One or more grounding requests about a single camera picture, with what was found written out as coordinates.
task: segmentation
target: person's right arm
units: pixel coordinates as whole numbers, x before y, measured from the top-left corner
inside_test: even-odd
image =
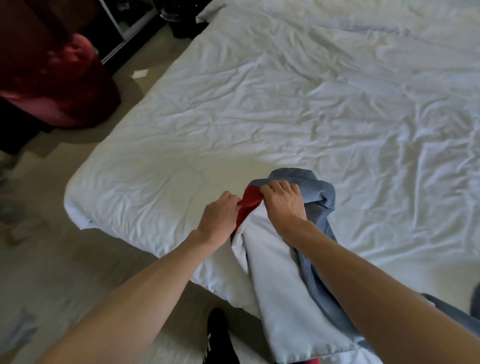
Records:
[[[262,193],[278,234],[311,260],[384,363],[480,363],[478,337],[309,222],[297,185],[273,181]]]

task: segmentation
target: forearm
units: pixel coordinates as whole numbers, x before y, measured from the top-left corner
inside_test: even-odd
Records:
[[[120,286],[39,364],[138,362],[193,272],[212,253],[201,240],[193,231],[179,247]]]
[[[332,241],[308,221],[281,235],[315,265],[385,363],[473,363],[480,340],[417,292]]]

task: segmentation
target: human arm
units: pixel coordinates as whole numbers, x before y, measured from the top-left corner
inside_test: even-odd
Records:
[[[117,288],[38,364],[137,363],[194,271],[235,229],[239,201],[225,192],[209,204],[184,242]]]
[[[262,193],[278,234],[310,259],[384,363],[479,362],[479,338],[309,222],[297,185],[273,181]]]

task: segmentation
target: white blanket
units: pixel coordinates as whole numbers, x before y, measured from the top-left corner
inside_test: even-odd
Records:
[[[479,8],[222,5],[72,177],[72,220],[160,257],[224,190],[310,169],[336,188],[340,244],[467,310],[480,280]],[[258,314],[228,245],[192,280]]]

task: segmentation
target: human hand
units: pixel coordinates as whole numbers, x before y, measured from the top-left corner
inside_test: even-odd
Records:
[[[225,191],[218,200],[205,207],[197,232],[215,249],[227,241],[237,226],[238,202],[237,195]]]
[[[280,236],[284,237],[284,231],[296,221],[307,219],[297,184],[271,181],[269,185],[264,184],[260,192],[264,195],[268,218]]]

